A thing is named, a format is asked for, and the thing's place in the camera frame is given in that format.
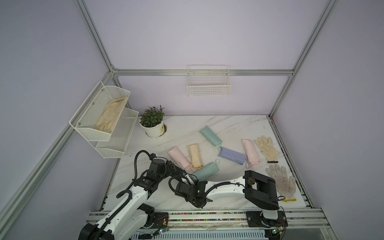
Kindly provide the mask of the cream glove in shelf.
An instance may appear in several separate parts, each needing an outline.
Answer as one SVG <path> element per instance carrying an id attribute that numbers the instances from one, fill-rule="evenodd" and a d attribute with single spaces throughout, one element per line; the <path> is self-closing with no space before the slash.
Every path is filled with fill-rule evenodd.
<path id="1" fill-rule="evenodd" d="M 102 115 L 97 120 L 94 129 L 111 134 L 126 105 L 128 97 L 112 99 L 107 103 Z"/>

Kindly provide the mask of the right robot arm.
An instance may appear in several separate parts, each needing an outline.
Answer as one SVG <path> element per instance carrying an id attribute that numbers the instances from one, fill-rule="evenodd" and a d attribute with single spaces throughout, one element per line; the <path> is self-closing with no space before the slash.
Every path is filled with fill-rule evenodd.
<path id="1" fill-rule="evenodd" d="M 254 171 L 245 171 L 243 177 L 224 182 L 198 181 L 196 177 L 172 177 L 169 187 L 178 197 L 195 208 L 202 209 L 207 203 L 223 198 L 242 197 L 259 211 L 246 212 L 251 228 L 287 227 L 286 214 L 280 210 L 279 201 L 285 197 L 277 195 L 276 181 Z"/>

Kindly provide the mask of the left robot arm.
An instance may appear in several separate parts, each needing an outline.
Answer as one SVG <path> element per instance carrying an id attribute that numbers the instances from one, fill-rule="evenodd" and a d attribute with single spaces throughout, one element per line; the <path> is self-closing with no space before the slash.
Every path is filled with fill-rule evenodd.
<path id="1" fill-rule="evenodd" d="M 139 176 L 137 162 L 140 154 L 146 154 L 151 163 L 149 169 Z M 140 228 L 151 227 L 155 221 L 155 209 L 146 204 L 148 198 L 164 179 L 186 176 L 186 171 L 171 161 L 145 150 L 139 151 L 134 158 L 132 182 L 116 196 L 118 199 L 122 198 L 122 201 L 96 224 L 87 223 L 82 228 L 79 239 L 128 240 Z"/>

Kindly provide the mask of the pink umbrella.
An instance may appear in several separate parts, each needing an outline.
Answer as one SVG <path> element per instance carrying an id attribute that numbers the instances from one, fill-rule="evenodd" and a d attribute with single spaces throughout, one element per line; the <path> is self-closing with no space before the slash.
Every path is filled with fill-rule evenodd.
<path id="1" fill-rule="evenodd" d="M 171 157 L 173 162 L 178 165 L 178 167 L 186 171 L 188 174 L 193 174 L 196 171 L 191 162 L 184 156 L 178 147 L 174 147 L 169 150 L 168 155 Z"/>
<path id="2" fill-rule="evenodd" d="M 245 150 L 248 165 L 250 169 L 255 171 L 259 167 L 261 161 L 255 149 L 254 143 L 251 140 L 242 139 L 242 144 Z"/>

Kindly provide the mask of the cream work glove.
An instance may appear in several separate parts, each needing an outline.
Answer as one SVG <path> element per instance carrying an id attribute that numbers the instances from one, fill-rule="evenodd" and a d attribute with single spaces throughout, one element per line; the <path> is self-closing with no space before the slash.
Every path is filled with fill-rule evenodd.
<path id="1" fill-rule="evenodd" d="M 279 152 L 274 148 L 273 141 L 270 137 L 261 136 L 254 140 L 260 149 L 262 155 L 266 157 L 268 163 L 278 163 Z"/>

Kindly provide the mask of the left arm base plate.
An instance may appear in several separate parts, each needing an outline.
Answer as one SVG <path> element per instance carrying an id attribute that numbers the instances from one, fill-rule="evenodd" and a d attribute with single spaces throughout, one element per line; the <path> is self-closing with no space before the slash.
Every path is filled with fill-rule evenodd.
<path id="1" fill-rule="evenodd" d="M 155 212 L 147 214 L 147 221 L 143 229 L 158 229 L 161 226 L 166 226 L 169 221 L 169 213 Z"/>

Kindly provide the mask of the green umbrella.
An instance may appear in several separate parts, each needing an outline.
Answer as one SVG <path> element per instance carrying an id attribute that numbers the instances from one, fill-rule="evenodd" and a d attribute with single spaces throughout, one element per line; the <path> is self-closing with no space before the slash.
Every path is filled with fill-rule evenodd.
<path id="1" fill-rule="evenodd" d="M 212 177 L 219 171 L 219 164 L 220 160 L 216 159 L 214 162 L 205 165 L 201 169 L 195 171 L 193 174 L 189 174 L 189 177 L 194 182 L 207 181 L 210 177 Z"/>
<path id="2" fill-rule="evenodd" d="M 214 147 L 221 147 L 222 140 L 208 126 L 205 126 L 199 133 Z"/>

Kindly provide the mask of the green umbrella near front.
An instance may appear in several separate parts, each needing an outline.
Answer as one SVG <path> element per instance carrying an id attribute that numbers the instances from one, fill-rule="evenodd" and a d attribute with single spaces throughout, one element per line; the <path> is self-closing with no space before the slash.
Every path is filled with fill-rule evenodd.
<path id="1" fill-rule="evenodd" d="M 189 177 L 194 182 L 207 181 L 210 177 L 212 177 L 219 171 L 219 164 L 220 160 L 216 159 L 214 162 L 205 165 L 201 169 L 195 171 L 193 174 L 189 174 Z"/>

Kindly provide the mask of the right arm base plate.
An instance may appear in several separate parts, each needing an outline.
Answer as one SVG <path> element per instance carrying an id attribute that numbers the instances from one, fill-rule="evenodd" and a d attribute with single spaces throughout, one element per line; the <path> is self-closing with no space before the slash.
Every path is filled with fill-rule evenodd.
<path id="1" fill-rule="evenodd" d="M 250 228 L 277 228 L 287 227 L 288 222 L 284 211 L 273 211 L 277 214 L 276 219 L 269 219 L 265 216 L 266 211 L 248 211 L 246 212 L 246 220 Z"/>

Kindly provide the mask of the yellow umbrella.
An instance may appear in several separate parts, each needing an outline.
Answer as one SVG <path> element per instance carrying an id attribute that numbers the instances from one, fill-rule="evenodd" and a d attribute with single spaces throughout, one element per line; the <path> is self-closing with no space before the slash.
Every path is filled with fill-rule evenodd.
<path id="1" fill-rule="evenodd" d="M 187 148 L 193 168 L 195 170 L 201 169 L 203 167 L 203 161 L 198 144 L 189 145 Z"/>

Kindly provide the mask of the aluminium rail frame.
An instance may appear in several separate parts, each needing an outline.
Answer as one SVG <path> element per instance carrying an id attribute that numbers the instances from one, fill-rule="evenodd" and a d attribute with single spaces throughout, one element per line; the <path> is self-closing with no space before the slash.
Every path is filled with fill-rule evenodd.
<path id="1" fill-rule="evenodd" d="M 299 236 L 308 234 L 311 239 L 337 239 L 324 212 L 321 209 L 284 209 L 288 226 L 282 228 L 250 228 L 246 220 L 248 210 L 206 210 L 206 211 L 155 211 L 169 213 L 166 226 L 158 229 L 137 230 L 129 240 L 178 240 L 178 239 L 265 239 L 287 240 L 297 232 Z M 106 217 L 107 212 L 91 212 L 87 223 L 96 224 Z"/>

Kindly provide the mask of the green umbrella at back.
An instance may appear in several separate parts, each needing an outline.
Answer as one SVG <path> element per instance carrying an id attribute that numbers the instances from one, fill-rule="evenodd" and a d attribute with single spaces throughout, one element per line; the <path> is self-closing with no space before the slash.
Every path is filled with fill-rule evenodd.
<path id="1" fill-rule="evenodd" d="M 199 133 L 214 147 L 221 147 L 222 140 L 208 126 L 205 126 Z"/>

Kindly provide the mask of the potted green plant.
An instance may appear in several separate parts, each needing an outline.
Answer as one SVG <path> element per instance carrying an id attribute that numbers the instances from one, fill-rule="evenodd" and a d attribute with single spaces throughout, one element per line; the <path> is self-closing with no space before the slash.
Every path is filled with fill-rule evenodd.
<path id="1" fill-rule="evenodd" d="M 159 138 L 165 134 L 164 116 L 164 108 L 161 105 L 159 107 L 148 107 L 141 114 L 140 126 L 144 128 L 148 137 Z"/>

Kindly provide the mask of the white tiered mesh shelf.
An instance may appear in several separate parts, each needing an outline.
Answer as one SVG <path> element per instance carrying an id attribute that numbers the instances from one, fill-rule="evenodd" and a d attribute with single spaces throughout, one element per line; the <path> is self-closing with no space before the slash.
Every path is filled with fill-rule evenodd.
<path id="1" fill-rule="evenodd" d="M 122 158 L 139 112 L 128 108 L 130 91 L 99 82 L 69 121 L 104 159 Z"/>

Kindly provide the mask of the purple umbrella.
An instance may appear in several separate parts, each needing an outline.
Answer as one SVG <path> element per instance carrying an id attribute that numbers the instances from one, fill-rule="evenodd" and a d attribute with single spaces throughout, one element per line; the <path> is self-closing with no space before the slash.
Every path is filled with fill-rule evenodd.
<path id="1" fill-rule="evenodd" d="M 243 165 L 247 160 L 247 157 L 245 154 L 242 154 L 224 147 L 220 148 L 219 157 L 232 161 L 239 165 Z"/>

